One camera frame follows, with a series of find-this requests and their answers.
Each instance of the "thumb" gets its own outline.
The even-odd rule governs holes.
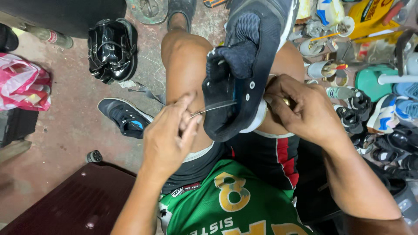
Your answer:
[[[195,117],[191,118],[189,124],[181,135],[181,152],[183,154],[190,153],[191,145],[193,144],[193,140],[196,137],[197,128],[201,121],[202,115],[196,115]]]
[[[283,98],[273,95],[264,95],[264,100],[271,106],[272,112],[280,117],[285,128],[295,120],[299,120],[299,117],[290,109]]]

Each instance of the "person's left hand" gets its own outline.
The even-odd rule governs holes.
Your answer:
[[[187,107],[196,93],[183,95],[165,106],[144,133],[144,161],[141,168],[161,180],[176,172],[190,152],[201,115],[191,117]]]

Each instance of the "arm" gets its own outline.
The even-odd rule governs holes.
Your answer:
[[[164,107],[145,130],[144,161],[112,235],[155,234],[161,188],[190,152],[202,119],[201,115],[190,118],[187,111],[195,96],[184,95]]]
[[[295,101],[293,110],[284,97]],[[401,218],[389,191],[353,147],[323,87],[282,75],[266,90],[265,100],[287,131],[324,149],[331,193],[343,212],[372,220]]]
[[[155,234],[158,197],[165,181],[153,174],[146,167],[140,168],[129,198],[113,227],[112,235]]]

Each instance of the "pink plastic bag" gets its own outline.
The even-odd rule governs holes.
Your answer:
[[[0,110],[46,111],[51,105],[49,74],[33,63],[0,53]]]

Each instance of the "black strap on floor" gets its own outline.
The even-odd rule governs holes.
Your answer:
[[[166,105],[166,95],[165,94],[154,95],[148,89],[148,87],[144,86],[143,84],[141,84],[139,82],[134,82],[134,83],[136,83],[137,85],[139,85],[139,89],[138,90],[128,89],[129,92],[141,92],[141,93],[144,93],[148,98],[160,102],[163,106]]]

